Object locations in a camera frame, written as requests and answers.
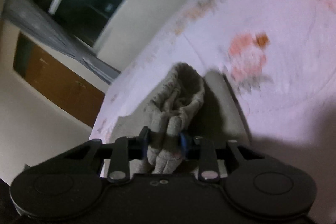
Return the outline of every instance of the bed sheet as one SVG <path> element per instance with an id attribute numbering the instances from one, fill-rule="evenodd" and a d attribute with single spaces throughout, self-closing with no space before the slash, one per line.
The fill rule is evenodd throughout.
<path id="1" fill-rule="evenodd" d="M 336 221 L 336 0 L 189 0 L 109 88 L 90 138 L 109 141 L 174 63 L 225 73 L 252 145 L 313 176 Z"/>

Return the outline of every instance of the brown wooden panel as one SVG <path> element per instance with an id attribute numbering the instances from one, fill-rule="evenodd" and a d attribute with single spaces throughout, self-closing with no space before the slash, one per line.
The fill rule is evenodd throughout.
<path id="1" fill-rule="evenodd" d="M 70 115 L 88 126 L 95 124 L 105 94 L 36 44 L 25 80 Z"/>

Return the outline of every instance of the gray curtain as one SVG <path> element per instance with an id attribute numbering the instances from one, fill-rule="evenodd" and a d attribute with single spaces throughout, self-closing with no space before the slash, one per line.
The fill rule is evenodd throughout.
<path id="1" fill-rule="evenodd" d="M 77 60 L 106 83 L 110 84 L 119 75 L 80 41 L 70 37 L 32 0 L 6 0 L 3 17 L 41 43 Z"/>

